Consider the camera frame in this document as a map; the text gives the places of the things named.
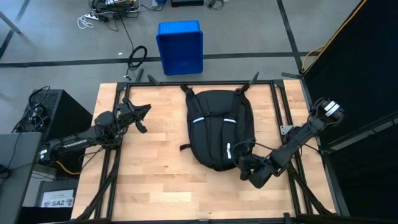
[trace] wooden tabletop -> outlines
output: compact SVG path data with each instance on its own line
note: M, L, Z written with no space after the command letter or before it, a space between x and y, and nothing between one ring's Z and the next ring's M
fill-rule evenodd
M306 122L308 110L300 82L284 82L294 124L301 125ZM237 87L193 86L193 91L234 90ZM101 84L94 118L112 110L115 89L115 83ZM270 86L253 85L245 94L252 105L257 142L270 147L280 146ZM134 87L130 100L137 106L150 103L152 109L143 122L147 133L139 133L132 125L124 135L112 220L271 218L282 217L284 212L294 216L286 172L280 177L271 177L263 188L256 189L249 181L239 179L239 169L216 172L199 164L190 149L179 151L179 146L189 140L185 94L178 86ZM281 112L284 124L287 124L285 111ZM314 140L308 144L317 146ZM254 152L262 156L270 153L257 147ZM103 159L104 152L101 152L84 168L72 218L84 211L97 192ZM308 186L324 206L334 212L320 156L305 146L302 161ZM107 192L102 214L106 213L108 195ZM305 211L302 197L300 204Z

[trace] gray floor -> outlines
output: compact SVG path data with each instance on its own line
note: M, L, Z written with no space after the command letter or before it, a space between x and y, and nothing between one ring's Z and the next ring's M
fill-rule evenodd
M29 1L20 21L16 16ZM299 52L325 45L359 0L282 0ZM151 0L141 0L150 6ZM0 66L5 63L53 62L126 58L131 46L118 21L119 32L90 21L94 29L79 29L78 17L89 12L87 0L2 0L0 10L14 21L21 35L14 34ZM220 11L203 7L171 8L143 12L126 19L135 45L145 45L149 57L158 57L155 41L160 22L199 20L204 54L292 52L277 0L230 0ZM0 45L9 28L0 21ZM309 57L307 66L314 57ZM50 85L66 90L90 113L94 111L100 83L125 82L125 63L56 67L0 68L0 133L9 133L21 118L27 97L34 88ZM298 73L293 57L226 58L204 61L199 75L167 77L160 62L142 65L145 74L160 81L248 80L257 71L260 79L282 78L281 72ZM32 179L34 190L27 196L32 205L40 180Z

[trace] blue plastic crate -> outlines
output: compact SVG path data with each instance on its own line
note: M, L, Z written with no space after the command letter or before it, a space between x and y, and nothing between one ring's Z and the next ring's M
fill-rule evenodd
M156 41L165 75L203 71L203 33L198 21L162 22Z

